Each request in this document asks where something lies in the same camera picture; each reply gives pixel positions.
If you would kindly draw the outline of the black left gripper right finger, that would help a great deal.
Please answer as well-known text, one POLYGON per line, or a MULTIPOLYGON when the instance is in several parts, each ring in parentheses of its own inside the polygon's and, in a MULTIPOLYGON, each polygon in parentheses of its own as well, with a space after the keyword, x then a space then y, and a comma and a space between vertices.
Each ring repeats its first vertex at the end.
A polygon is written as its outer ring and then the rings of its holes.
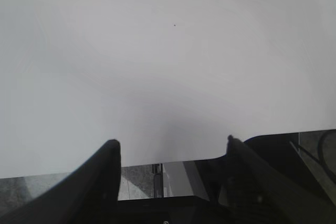
POLYGON ((241 140, 228 137, 228 200, 237 223, 335 223, 335 205, 271 167, 241 140))

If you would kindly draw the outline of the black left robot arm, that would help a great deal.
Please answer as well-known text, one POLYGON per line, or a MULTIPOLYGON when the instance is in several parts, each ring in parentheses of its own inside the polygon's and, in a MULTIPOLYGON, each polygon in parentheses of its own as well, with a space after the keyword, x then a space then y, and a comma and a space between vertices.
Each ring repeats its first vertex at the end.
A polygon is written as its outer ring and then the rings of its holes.
POLYGON ((228 137, 200 162, 213 198, 119 201, 120 143, 106 141, 58 185, 1 223, 335 223, 335 205, 299 157, 298 134, 228 137))

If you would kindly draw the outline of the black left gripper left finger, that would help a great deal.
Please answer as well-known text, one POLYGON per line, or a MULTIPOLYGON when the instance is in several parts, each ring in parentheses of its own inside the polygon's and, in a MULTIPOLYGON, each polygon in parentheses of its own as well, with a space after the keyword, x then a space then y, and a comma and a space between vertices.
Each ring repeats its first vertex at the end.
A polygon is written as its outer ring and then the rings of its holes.
POLYGON ((1 216, 1 223, 112 223, 120 181, 120 143, 108 140, 49 191, 1 216))

